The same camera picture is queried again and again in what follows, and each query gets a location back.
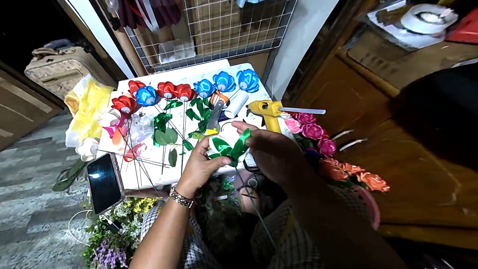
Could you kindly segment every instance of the gold watch band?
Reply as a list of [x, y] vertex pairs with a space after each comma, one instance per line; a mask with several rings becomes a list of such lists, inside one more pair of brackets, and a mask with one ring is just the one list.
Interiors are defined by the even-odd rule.
[[191, 208], [193, 206], [194, 200], [184, 197], [176, 191], [176, 186], [171, 188], [169, 192], [169, 198], [172, 198], [176, 203], [183, 205], [185, 207]]

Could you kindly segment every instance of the hand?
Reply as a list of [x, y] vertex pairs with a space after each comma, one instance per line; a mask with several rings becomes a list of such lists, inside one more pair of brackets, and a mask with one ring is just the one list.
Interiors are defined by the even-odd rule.
[[197, 143], [176, 186], [176, 191], [186, 198], [192, 198], [197, 188], [204, 185], [211, 174], [219, 167], [231, 163], [228, 157], [217, 157], [209, 160], [207, 157], [209, 137], [210, 135]]
[[289, 183], [297, 185], [295, 179], [308, 177], [311, 172], [314, 175], [299, 146], [285, 135], [261, 130], [245, 122], [234, 121], [232, 126], [239, 134], [249, 128], [250, 137], [245, 141], [249, 152], [264, 175], [281, 187]]

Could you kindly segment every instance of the white tape roll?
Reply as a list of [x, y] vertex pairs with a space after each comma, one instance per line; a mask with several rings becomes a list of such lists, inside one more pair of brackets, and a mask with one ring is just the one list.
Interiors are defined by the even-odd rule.
[[231, 100], [231, 104], [224, 110], [224, 115], [230, 119], [234, 119], [248, 98], [248, 92], [239, 90], [239, 93]]
[[408, 10], [400, 22], [410, 31], [435, 34], [454, 24], [457, 19], [458, 15], [446, 7], [420, 4]]

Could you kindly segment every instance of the phone screen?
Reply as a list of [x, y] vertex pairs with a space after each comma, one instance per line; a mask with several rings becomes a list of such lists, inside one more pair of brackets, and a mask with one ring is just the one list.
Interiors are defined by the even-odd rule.
[[93, 212], [100, 214], [122, 198], [111, 155], [105, 154], [88, 164], [87, 171]]

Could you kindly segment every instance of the wire mesh rack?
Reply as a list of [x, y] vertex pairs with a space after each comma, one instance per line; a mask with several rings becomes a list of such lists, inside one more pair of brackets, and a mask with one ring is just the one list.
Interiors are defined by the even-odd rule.
[[237, 1], [184, 0], [180, 34], [125, 30], [148, 74], [279, 47], [297, 0]]

